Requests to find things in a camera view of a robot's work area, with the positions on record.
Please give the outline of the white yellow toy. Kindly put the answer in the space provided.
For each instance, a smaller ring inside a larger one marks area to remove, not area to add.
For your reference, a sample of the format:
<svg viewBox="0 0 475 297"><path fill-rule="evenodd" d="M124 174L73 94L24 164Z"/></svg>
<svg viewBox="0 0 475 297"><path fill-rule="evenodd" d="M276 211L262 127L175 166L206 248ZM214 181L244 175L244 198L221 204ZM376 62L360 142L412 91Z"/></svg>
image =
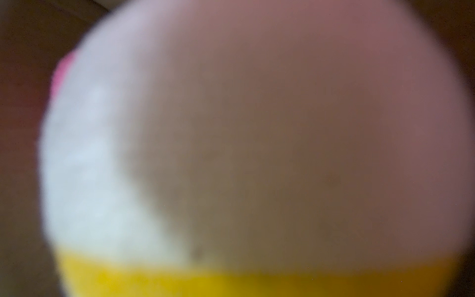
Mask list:
<svg viewBox="0 0 475 297"><path fill-rule="evenodd" d="M130 1L54 78L67 297L472 297L470 89L404 1Z"/></svg>

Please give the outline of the brown cardboard express box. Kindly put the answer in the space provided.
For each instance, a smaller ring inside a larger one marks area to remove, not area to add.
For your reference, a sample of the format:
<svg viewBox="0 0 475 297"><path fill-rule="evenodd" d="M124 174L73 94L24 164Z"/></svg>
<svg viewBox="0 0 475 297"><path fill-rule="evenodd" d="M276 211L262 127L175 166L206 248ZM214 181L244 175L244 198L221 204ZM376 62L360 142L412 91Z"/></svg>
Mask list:
<svg viewBox="0 0 475 297"><path fill-rule="evenodd" d="M37 137L56 63L102 16L93 1L1 2L1 295L58 297L43 239Z"/></svg>

